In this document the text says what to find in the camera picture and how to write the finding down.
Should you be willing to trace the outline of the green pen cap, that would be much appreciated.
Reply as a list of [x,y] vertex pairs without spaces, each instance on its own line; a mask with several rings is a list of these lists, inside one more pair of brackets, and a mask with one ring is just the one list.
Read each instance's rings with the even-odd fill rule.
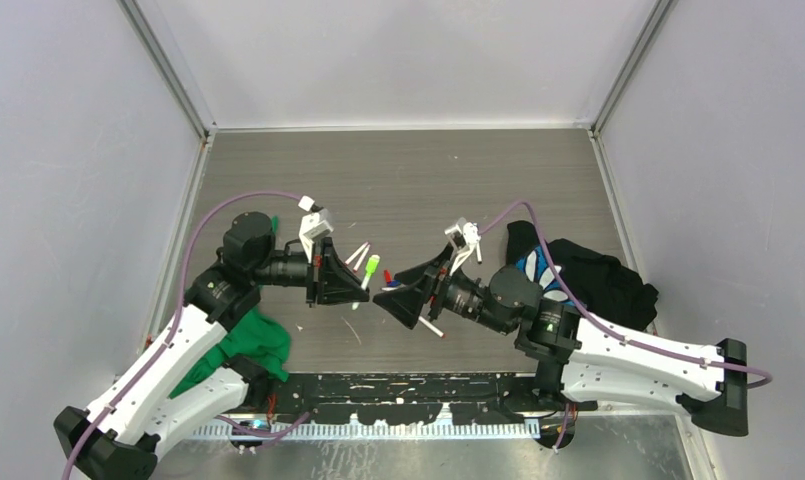
[[375,272],[378,269],[378,265],[380,263],[380,260],[381,260],[381,257],[379,255],[377,255],[377,254],[371,255],[368,258],[366,266],[365,266],[365,270],[364,270],[366,276],[371,277],[371,276],[373,276],[375,274]]

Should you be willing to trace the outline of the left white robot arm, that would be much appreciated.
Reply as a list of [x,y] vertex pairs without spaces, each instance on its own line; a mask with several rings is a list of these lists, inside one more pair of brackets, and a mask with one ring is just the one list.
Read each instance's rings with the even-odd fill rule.
[[276,247],[272,220],[260,212],[234,218],[216,261],[199,274],[166,328],[134,364],[84,408],[65,407],[53,423],[68,466],[91,479],[147,479],[178,443],[215,416],[263,409],[269,368],[233,355],[179,395],[180,381],[260,302],[263,286],[301,287],[309,305],[368,300],[369,292],[340,260],[327,209],[301,220],[291,251]]

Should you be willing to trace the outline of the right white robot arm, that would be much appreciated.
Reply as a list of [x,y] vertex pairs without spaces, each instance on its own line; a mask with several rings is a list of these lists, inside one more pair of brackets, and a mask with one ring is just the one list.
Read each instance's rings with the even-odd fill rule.
[[502,335],[537,361],[533,396],[545,410],[612,401],[686,415],[709,432],[749,433],[744,343],[682,343],[632,330],[545,295],[505,265],[489,283],[454,269],[451,248],[397,274],[399,287],[374,303],[408,329],[445,311]]

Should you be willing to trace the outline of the green white pen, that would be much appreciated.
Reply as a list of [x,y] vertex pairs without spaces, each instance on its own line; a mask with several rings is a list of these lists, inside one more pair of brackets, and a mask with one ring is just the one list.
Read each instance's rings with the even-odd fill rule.
[[[369,290],[369,283],[370,283],[370,280],[371,280],[373,274],[374,274],[373,271],[370,271],[370,270],[365,271],[364,277],[363,277],[363,279],[361,281],[361,285],[360,285],[360,287],[361,287],[361,289],[363,291],[367,292]],[[358,307],[360,306],[360,304],[361,304],[361,301],[354,302],[352,304],[351,309],[353,311],[357,310]]]

